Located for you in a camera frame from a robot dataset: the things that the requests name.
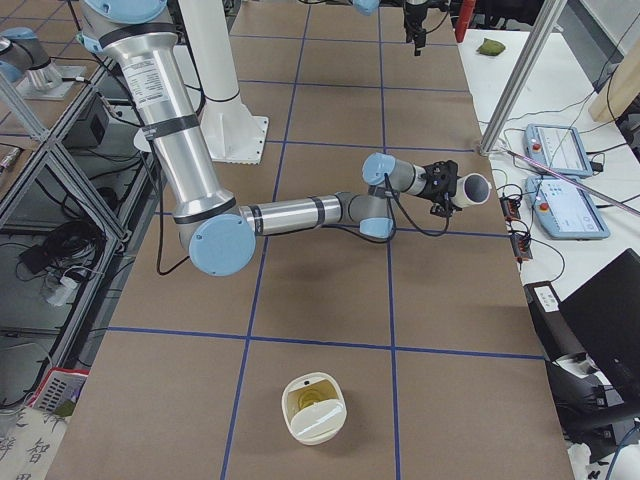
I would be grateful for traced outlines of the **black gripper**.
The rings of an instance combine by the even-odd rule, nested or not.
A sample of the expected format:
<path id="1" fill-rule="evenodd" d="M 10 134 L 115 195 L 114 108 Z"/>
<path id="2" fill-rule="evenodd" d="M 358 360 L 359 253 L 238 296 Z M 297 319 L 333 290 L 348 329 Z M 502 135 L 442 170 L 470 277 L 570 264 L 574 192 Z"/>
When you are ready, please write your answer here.
<path id="1" fill-rule="evenodd" d="M 453 215 L 452 198 L 457 191 L 458 164 L 446 160 L 426 165 L 419 178 L 424 181 L 419 197 L 433 202 L 430 213 L 450 218 Z"/>
<path id="2" fill-rule="evenodd" d="M 426 30 L 423 22 L 427 17 L 427 0 L 405 0 L 403 2 L 404 28 L 412 35 L 414 55 L 419 57 L 426 46 Z"/>

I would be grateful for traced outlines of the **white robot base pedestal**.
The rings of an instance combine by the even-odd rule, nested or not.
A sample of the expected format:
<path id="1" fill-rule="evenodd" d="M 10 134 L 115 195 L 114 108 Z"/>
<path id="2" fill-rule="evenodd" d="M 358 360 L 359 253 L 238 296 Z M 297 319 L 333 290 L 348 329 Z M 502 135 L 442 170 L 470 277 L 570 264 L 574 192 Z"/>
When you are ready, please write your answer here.
<path id="1" fill-rule="evenodd" d="M 258 164 L 269 119 L 242 100 L 223 3 L 183 0 L 179 8 L 205 96 L 200 126 L 212 159 Z"/>

